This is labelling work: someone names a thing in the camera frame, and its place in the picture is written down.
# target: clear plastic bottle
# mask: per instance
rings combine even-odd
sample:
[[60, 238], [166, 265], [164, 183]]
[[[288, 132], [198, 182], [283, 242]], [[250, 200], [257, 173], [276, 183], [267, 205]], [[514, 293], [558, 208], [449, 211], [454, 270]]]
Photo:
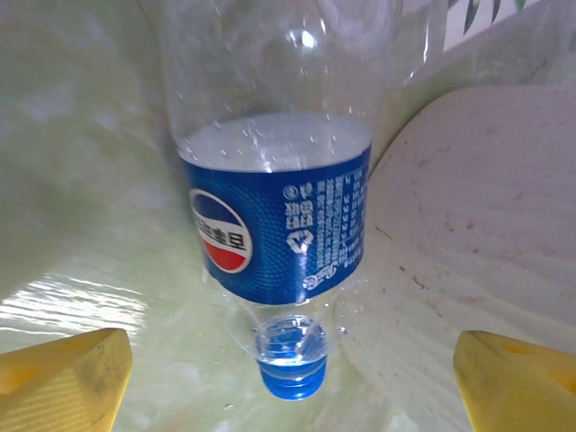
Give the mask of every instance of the clear plastic bottle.
[[346, 333], [372, 129], [398, 0], [167, 0], [171, 130], [204, 280], [276, 396], [299, 400]]

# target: recycling symbol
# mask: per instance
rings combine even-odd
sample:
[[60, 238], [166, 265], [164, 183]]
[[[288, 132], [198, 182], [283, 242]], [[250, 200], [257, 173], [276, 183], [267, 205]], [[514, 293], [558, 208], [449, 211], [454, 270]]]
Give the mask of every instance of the recycling symbol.
[[314, 236], [307, 229], [291, 232], [286, 239], [286, 243], [294, 254], [305, 254], [312, 244]]

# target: bottle label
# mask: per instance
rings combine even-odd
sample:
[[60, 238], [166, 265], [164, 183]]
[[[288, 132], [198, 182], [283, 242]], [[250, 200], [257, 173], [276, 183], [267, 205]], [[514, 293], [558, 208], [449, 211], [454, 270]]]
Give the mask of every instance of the bottle label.
[[188, 162], [205, 265], [262, 304], [304, 302], [340, 284], [364, 253], [370, 149], [332, 166], [247, 173]]

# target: leaf pattern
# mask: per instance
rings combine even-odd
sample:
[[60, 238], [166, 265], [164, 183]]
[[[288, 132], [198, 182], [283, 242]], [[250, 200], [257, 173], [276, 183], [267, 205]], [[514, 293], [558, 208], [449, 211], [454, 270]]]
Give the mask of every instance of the leaf pattern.
[[[448, 0], [448, 9], [451, 9], [455, 4], [457, 4], [461, 0]], [[476, 19], [476, 15], [478, 13], [478, 8], [480, 7], [481, 0], [468, 0], [468, 9], [466, 11], [466, 18], [464, 20], [464, 34], [466, 34], [474, 20]], [[516, 3], [516, 8], [520, 12], [526, 6], [526, 0], [510, 0]], [[492, 23], [496, 21], [498, 18], [498, 13], [500, 11], [501, 0], [492, 0]]]
[[494, 4], [492, 5], [492, 24], [496, 21], [496, 17], [498, 16], [498, 11], [500, 10], [500, 0], [493, 0]]
[[468, 10], [466, 11], [466, 20], [464, 21], [464, 34], [466, 34], [476, 18], [480, 0], [468, 0]]

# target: pepsi logo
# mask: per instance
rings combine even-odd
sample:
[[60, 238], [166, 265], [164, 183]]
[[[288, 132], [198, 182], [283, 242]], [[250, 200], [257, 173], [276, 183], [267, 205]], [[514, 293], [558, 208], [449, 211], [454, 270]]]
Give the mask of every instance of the pepsi logo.
[[226, 273], [240, 273], [252, 258], [244, 221], [220, 198], [202, 189], [190, 192], [194, 223], [208, 258]]

